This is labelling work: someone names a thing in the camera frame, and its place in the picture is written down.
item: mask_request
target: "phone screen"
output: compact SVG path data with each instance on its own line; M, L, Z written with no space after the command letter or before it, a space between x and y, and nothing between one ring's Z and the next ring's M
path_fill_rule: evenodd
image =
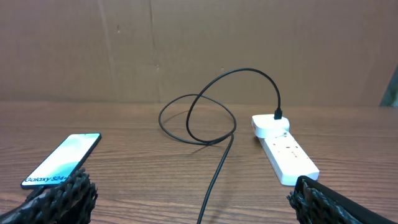
M100 133L71 134L22 183L22 188L57 185L81 164L101 139Z

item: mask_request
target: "wood grain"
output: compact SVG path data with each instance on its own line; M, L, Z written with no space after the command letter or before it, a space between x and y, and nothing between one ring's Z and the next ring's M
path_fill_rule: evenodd
M83 167L98 186L93 223L195 223L227 142L201 147L174 141L157 124L163 105L0 103L0 213L29 193L19 184L69 134L103 139ZM204 223L296 223L286 195L254 137L264 106L229 105L238 120L235 142L211 193ZM173 105L166 127L187 137L184 112ZM320 169L319 182L398 222L398 110L283 108L292 134ZM198 105L192 129L213 138L232 127L213 105Z

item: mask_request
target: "charging cable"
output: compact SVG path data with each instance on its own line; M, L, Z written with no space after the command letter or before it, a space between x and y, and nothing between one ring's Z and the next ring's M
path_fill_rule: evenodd
M232 73L235 73L235 72L242 72L242 71L250 71L250 72L259 73L260 75L266 77L266 78L272 83L272 86L274 86L275 91L276 91L276 94L277 94L277 97L278 97L278 107L277 107L277 109L275 110L274 119L281 119L281 118L282 118L282 110L280 109L280 95L279 95L279 90L278 90L278 88L276 87L276 84L274 83L274 81L273 81L267 74L265 74L264 72L262 72L262 71L260 71L260 70L254 69L254 68L239 68L239 69L235 69L235 70L226 72L226 73L224 73L224 74L218 76L217 78L215 78L215 79L214 79L213 81L211 81L209 84L207 84L207 86L204 87L204 89L202 89L202 91L201 91L199 94L187 94L187 95L180 96L180 97L178 97L177 99L172 100L172 101L171 101L170 103L168 103L166 106L164 106L164 108L163 108L163 109L160 111L160 113L159 113L159 125L160 125L160 127L163 129L163 131L164 131L166 134L168 134L170 137L175 138L175 139L177 139L177 140L179 140L179 141L181 141L181 142L185 142L185 143L189 143L189 144L196 144L196 145L201 145L201 146L210 146L210 145L214 145L214 144L220 143L220 142L224 141L225 139L227 139L228 137L231 137L231 139L229 140L229 144L228 144L227 148L225 149L224 155L223 155L223 157L221 158L220 163L218 164L217 170L216 170L216 172L214 173L214 176L213 176L213 178L212 178L212 180L211 180L211 182L210 182L209 188L207 189L207 193L206 193L206 195L205 195L205 199L203 200L203 203L202 203L202 206L201 206L201 209L200 209L200 213L199 213L199 217L198 217L197 223L201 223L201 219L202 219L203 214L204 214L204 212L205 212L205 208L206 208L206 204L207 204L207 201L208 201L208 199L209 199L209 196L210 196L210 192L211 192L211 190L212 190L212 188L213 188L213 186L214 186L214 183L216 182L216 179L217 179L218 174L220 173L220 170L221 170L221 168L222 168L222 166L223 166L223 164L224 164L224 161L225 161L225 159L226 159L226 156L228 155L229 150L231 149L232 143L233 143L233 141L234 141L234 134L233 134L233 133L234 133L235 130L236 130L236 118L235 118L235 116L232 114L232 112L231 112L227 107L225 107L223 104L221 104L220 102L218 102L218 101L216 101L216 100L213 100L213 99L211 99L211 98L209 98L209 97L207 97L207 96L203 96L203 93L204 93L210 86L212 86L212 84L214 84L215 82L217 82L219 79L221 79L221 78L223 78L223 77L225 77L225 76L227 76L227 75L229 75L229 74L232 74ZM192 102L191 107L190 107L190 109L189 109L189 111L188 111L187 120L186 120L186 122L185 122L185 125L186 125L186 127L187 127L187 131L188 131L188 134L189 134L194 140L196 140L196 141L189 141L189 140L186 140L186 139L182 139L182 138L180 138L180 137L177 137L177 136L173 135L172 133L170 133L168 130L166 130L165 127L164 127L163 124L162 124L162 114L163 114L163 111L164 111L168 106L170 106L172 103L174 103L175 101L177 101L177 100L179 100L179 99L181 99L181 98L187 97L187 96L196 96L196 98L195 98L194 101ZM231 117L232 117L232 119L233 119L233 122L234 122L234 127L233 127L233 129L232 129L229 133L225 134L225 135L222 136L222 137L219 137L219 138L216 138L216 139L212 139L212 140L202 140L202 139L198 139L198 138L196 138L196 137L191 133L191 131L190 131L190 129L189 129L189 118L191 117L191 113L192 113L193 107L195 106L195 104L197 103L197 101L199 100L200 97L206 98L207 100L210 100L210 101L212 101L212 102L214 102L214 103L216 103L216 104L222 106L222 107L231 115Z

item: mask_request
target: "cardboard backdrop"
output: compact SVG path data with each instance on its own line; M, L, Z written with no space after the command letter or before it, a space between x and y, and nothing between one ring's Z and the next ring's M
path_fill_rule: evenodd
M167 102L239 67L282 105L378 106L398 62L398 1L0 2L0 100ZM206 94L276 101L250 72Z

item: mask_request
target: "power strip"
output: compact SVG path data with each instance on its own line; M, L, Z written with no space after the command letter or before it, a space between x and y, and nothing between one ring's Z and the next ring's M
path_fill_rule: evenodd
M255 115L252 128L281 184L295 186L301 175L318 179L318 168L289 133L287 118L274 119L273 114Z

